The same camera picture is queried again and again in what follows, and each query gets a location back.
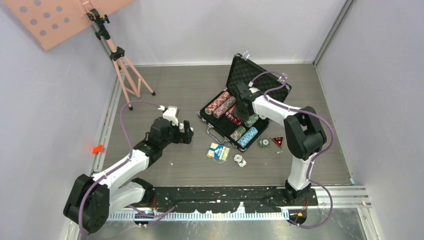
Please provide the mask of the black poker chip case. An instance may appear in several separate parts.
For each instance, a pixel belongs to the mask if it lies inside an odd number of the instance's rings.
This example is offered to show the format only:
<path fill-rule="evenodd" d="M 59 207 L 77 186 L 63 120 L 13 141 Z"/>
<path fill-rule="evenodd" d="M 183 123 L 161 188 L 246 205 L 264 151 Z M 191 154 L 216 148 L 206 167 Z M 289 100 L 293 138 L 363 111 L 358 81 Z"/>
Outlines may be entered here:
<path fill-rule="evenodd" d="M 198 113 L 234 148 L 245 152 L 268 128 L 270 121 L 284 126 L 296 107 L 284 104 L 292 87 L 285 74 L 267 71 L 248 59 L 249 53 L 233 56 L 224 90 Z"/>

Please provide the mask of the blue playing card deck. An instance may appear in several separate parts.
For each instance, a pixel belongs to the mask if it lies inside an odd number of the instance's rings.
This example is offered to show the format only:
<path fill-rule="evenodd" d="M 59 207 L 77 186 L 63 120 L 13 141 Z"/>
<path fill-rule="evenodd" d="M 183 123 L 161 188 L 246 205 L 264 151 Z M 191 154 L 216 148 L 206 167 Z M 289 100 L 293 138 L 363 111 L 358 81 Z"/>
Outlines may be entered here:
<path fill-rule="evenodd" d="M 211 143 L 206 156 L 213 159 L 216 163 L 222 164 L 227 161 L 230 150 L 231 149 L 229 147 L 222 144 Z"/>

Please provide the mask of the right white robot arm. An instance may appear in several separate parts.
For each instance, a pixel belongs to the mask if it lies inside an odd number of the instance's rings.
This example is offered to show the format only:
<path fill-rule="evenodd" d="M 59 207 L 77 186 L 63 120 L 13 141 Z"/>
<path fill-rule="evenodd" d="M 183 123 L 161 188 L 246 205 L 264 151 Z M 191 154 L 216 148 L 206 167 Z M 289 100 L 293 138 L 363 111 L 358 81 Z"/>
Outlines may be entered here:
<path fill-rule="evenodd" d="M 267 92 L 253 91 L 244 82 L 231 87 L 229 93 L 236 99 L 234 114 L 237 118 L 246 120 L 257 114 L 283 126 L 292 164 L 282 194 L 288 204 L 299 205 L 311 188 L 315 157 L 327 142 L 319 116 L 310 106 L 287 105 Z"/>

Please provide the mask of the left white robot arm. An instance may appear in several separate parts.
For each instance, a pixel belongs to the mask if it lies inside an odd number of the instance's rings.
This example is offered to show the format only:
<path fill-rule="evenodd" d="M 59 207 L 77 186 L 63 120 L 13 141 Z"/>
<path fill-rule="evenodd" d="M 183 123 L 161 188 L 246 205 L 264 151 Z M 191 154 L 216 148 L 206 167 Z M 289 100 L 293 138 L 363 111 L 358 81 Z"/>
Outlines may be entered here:
<path fill-rule="evenodd" d="M 190 144 L 194 129 L 188 120 L 174 125 L 159 117 L 153 121 L 145 138 L 131 148 L 129 154 L 106 170 L 88 176 L 81 174 L 72 186 L 63 215 L 93 234 L 107 217 L 127 206 L 148 207 L 155 197 L 151 183 L 135 174 L 152 166 L 170 144 Z"/>

